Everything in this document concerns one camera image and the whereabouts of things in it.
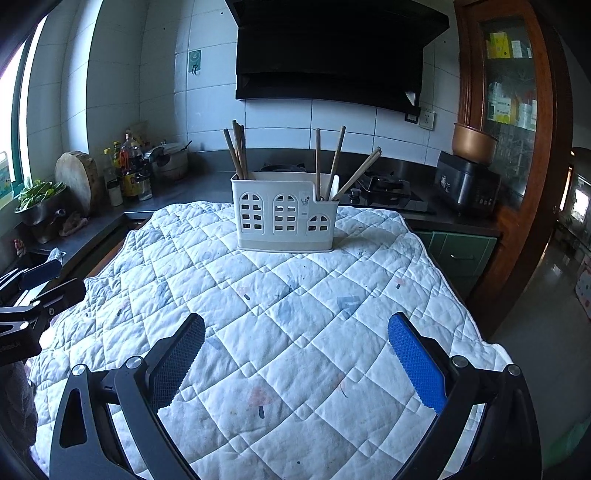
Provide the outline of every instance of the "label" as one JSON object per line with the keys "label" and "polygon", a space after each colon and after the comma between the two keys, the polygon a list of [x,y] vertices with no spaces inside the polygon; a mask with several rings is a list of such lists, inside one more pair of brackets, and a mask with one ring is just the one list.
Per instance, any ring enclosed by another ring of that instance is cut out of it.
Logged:
{"label": "label", "polygon": [[302,218],[308,218],[308,214],[310,213],[310,194],[308,192],[300,192],[298,201],[300,202],[300,216]]}
{"label": "label", "polygon": [[495,121],[511,124],[511,98],[499,97],[495,104]]}
{"label": "label", "polygon": [[189,52],[189,73],[197,75],[201,71],[201,50]]}
{"label": "label", "polygon": [[519,40],[513,40],[511,42],[511,50],[513,51],[514,59],[523,58],[523,51],[521,50],[521,42]]}

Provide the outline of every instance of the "blue gripper pad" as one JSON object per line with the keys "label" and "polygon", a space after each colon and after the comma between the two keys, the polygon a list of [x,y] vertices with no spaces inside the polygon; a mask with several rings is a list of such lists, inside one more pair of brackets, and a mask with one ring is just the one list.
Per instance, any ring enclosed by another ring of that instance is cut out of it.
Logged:
{"label": "blue gripper pad", "polygon": [[439,415],[447,401],[444,376],[399,313],[390,317],[388,338],[423,405]]}

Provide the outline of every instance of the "white quilt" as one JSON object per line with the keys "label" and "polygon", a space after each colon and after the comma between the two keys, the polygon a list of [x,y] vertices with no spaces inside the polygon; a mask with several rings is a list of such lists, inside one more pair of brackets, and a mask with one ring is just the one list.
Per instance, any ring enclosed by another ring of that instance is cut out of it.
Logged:
{"label": "white quilt", "polygon": [[[240,251],[230,204],[171,205],[129,233],[86,286],[33,360],[32,453],[46,472],[70,368],[145,355],[190,312],[204,318],[207,338],[158,415],[203,480],[391,480],[435,415],[388,342],[395,312],[478,368],[510,362],[482,341],[420,240],[386,210],[340,207],[334,251],[294,255]],[[113,411],[134,471],[150,478]],[[480,415],[475,407],[446,475],[460,468]]]}

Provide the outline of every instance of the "black range hood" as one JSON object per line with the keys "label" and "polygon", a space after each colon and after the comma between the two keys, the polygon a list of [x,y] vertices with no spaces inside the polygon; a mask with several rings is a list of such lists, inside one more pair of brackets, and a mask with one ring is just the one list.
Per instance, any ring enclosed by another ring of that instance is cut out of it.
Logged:
{"label": "black range hood", "polygon": [[238,25],[237,99],[338,100],[418,116],[423,48],[449,28],[447,15],[412,0],[226,3]]}

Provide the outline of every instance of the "white wall tile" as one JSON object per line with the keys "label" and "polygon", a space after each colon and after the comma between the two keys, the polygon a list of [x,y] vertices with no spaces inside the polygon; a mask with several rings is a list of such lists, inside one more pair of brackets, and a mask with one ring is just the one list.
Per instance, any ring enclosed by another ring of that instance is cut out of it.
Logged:
{"label": "white wall tile", "polygon": [[176,132],[187,132],[187,92],[174,94],[174,124]]}
{"label": "white wall tile", "polygon": [[64,151],[88,152],[86,111],[80,112],[61,125],[61,143]]}
{"label": "white wall tile", "polygon": [[433,65],[423,63],[423,86],[420,99],[424,103],[433,104],[433,89],[435,82],[435,68]]}
{"label": "white wall tile", "polygon": [[193,0],[151,0],[146,17],[146,30],[179,18],[190,17],[192,14]]}
{"label": "white wall tile", "polygon": [[175,57],[164,57],[139,68],[139,101],[174,93]]}
{"label": "white wall tile", "polygon": [[312,101],[312,128],[340,131],[342,125],[356,134],[373,135],[376,107],[356,103]]}
{"label": "white wall tile", "polygon": [[47,180],[53,177],[57,159],[64,153],[61,146],[61,125],[27,135],[31,176]]}
{"label": "white wall tile", "polygon": [[374,147],[382,148],[382,156],[399,160],[425,163],[427,147],[414,143],[375,137]]}
{"label": "white wall tile", "polygon": [[148,122],[147,134],[153,143],[159,143],[158,140],[186,131],[185,113],[182,109],[176,112],[174,108],[175,94],[173,93],[139,104],[140,121]]}
{"label": "white wall tile", "polygon": [[193,16],[189,50],[235,43],[237,40],[238,26],[228,8]]}
{"label": "white wall tile", "polygon": [[236,83],[236,44],[226,43],[201,50],[201,70],[189,74],[187,64],[187,90]]}
{"label": "white wall tile", "polygon": [[64,122],[86,108],[88,64],[78,68],[61,83],[61,121]]}
{"label": "white wall tile", "polygon": [[137,66],[106,61],[88,62],[86,108],[138,103]]}
{"label": "white wall tile", "polygon": [[98,106],[86,110],[88,153],[97,161],[99,173],[106,167],[104,149],[111,146],[114,140],[123,138],[125,130],[138,121],[137,103]]}
{"label": "white wall tile", "polygon": [[435,124],[434,129],[429,134],[429,147],[451,153],[454,123],[457,121],[457,115],[438,107],[433,107],[433,111],[435,112]]}
{"label": "white wall tile", "polygon": [[171,57],[187,50],[188,20],[175,20],[157,28],[146,30],[142,40],[140,63],[145,63]]}
{"label": "white wall tile", "polygon": [[404,113],[378,108],[375,125],[377,137],[393,138],[406,142],[427,145],[429,131],[404,121]]}
{"label": "white wall tile", "polygon": [[310,148],[310,128],[247,128],[247,148]]}
{"label": "white wall tile", "polygon": [[435,68],[435,84],[433,93],[433,105],[447,110],[448,112],[458,112],[460,103],[460,79]]}
{"label": "white wall tile", "polygon": [[188,51],[179,53],[174,58],[174,91],[184,92],[187,90],[187,75],[189,73]]}
{"label": "white wall tile", "polygon": [[66,76],[88,62],[94,32],[95,24],[89,25],[76,37],[75,41],[68,43],[64,56],[64,72]]}
{"label": "white wall tile", "polygon": [[226,8],[224,0],[195,0],[193,5],[193,15],[204,14],[212,10],[221,10]]}
{"label": "white wall tile", "polygon": [[103,0],[97,25],[141,38],[145,30],[147,0]]}
{"label": "white wall tile", "polygon": [[235,97],[236,85],[188,91],[187,132],[223,130],[231,126],[232,120],[244,124],[244,103]]}
{"label": "white wall tile", "polygon": [[103,0],[82,0],[72,22],[68,41],[80,35],[88,26],[93,25],[99,16]]}
{"label": "white wall tile", "polygon": [[[320,134],[320,148],[322,150],[335,150],[339,141],[340,132],[322,130]],[[374,146],[373,135],[354,134],[349,131],[345,133],[343,140],[343,152],[361,153],[369,155]],[[310,131],[310,148],[316,148],[316,130]]]}
{"label": "white wall tile", "polygon": [[55,8],[47,16],[38,45],[58,45],[68,43],[74,12]]}
{"label": "white wall tile", "polygon": [[460,76],[460,40],[455,20],[450,18],[450,28],[435,40],[435,66],[448,73]]}
{"label": "white wall tile", "polygon": [[441,154],[441,150],[436,150],[435,148],[428,147],[427,157],[425,158],[425,165],[431,165],[432,167],[437,167],[437,162],[439,161],[440,154]]}
{"label": "white wall tile", "polygon": [[137,66],[142,35],[119,32],[109,24],[97,24],[90,47],[90,60],[112,61]]}
{"label": "white wall tile", "polygon": [[228,144],[226,143],[222,130],[212,130],[210,132],[188,134],[187,139],[188,141],[193,142],[191,145],[189,145],[189,151],[191,152],[224,150],[228,148]]}
{"label": "white wall tile", "polygon": [[66,45],[39,45],[35,51],[29,88],[61,82]]}
{"label": "white wall tile", "polygon": [[29,88],[27,135],[61,124],[60,91],[59,83]]}
{"label": "white wall tile", "polygon": [[247,128],[310,129],[312,100],[262,99],[246,101]]}

